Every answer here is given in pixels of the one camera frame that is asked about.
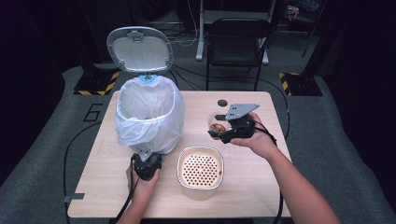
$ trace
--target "plastic bag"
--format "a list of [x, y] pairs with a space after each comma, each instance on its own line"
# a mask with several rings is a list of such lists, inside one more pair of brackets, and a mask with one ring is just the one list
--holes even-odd
[[184, 114], [183, 97], [169, 78], [128, 80], [117, 101], [118, 141], [143, 161], [153, 152], [168, 154], [183, 134]]

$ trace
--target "trash can lid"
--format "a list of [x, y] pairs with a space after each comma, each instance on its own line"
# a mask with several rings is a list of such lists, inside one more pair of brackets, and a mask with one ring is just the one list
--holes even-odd
[[162, 32], [144, 26], [122, 27], [107, 36], [107, 49], [114, 63], [123, 71], [159, 74], [173, 64], [169, 39]]

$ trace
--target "light wooden tabletop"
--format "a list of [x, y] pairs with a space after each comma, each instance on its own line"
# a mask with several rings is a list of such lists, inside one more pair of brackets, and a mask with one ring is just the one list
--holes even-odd
[[[255, 109], [262, 123], [276, 138], [280, 150], [290, 159], [271, 96], [263, 91], [182, 91], [186, 106], [184, 133], [176, 148], [166, 155], [161, 178], [144, 217], [275, 217], [279, 187], [268, 162], [249, 148], [223, 144], [207, 133], [207, 118], [213, 112], [227, 113], [230, 104], [259, 104]], [[115, 217], [127, 195], [125, 171], [132, 150], [118, 144], [115, 111], [119, 93], [109, 103], [76, 193], [83, 200], [70, 203], [70, 217]], [[226, 107], [218, 106], [226, 100]], [[177, 160], [186, 147], [213, 147], [224, 159], [223, 181], [214, 196], [194, 201], [184, 195], [177, 181]], [[284, 204], [282, 217], [290, 217]]]

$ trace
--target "human arm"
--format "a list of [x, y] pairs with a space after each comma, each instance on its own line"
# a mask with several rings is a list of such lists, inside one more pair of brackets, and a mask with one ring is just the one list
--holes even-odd
[[[131, 172], [134, 176], [134, 181], [131, 180]], [[160, 170], [157, 169], [155, 171], [150, 181], [139, 179], [139, 176], [131, 167], [126, 170], [126, 175], [128, 177], [128, 188], [131, 189], [135, 186], [134, 195], [131, 204], [125, 210], [117, 224], [138, 224], [149, 206], [155, 186], [160, 179]]]
[[[252, 112], [249, 115], [260, 123], [256, 127], [262, 129], [260, 118]], [[254, 153], [268, 161], [295, 223], [341, 223], [323, 196], [267, 134], [256, 131], [250, 138], [231, 140], [231, 144], [250, 147]]]

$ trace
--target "black stand base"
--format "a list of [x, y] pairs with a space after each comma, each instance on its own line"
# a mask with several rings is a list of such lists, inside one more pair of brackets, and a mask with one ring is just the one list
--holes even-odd
[[317, 82], [312, 77], [304, 77], [296, 73], [280, 73], [279, 76], [287, 95], [323, 96]]
[[85, 72], [74, 88], [78, 95], [107, 95], [113, 88], [120, 69], [99, 69], [94, 67], [92, 72]]

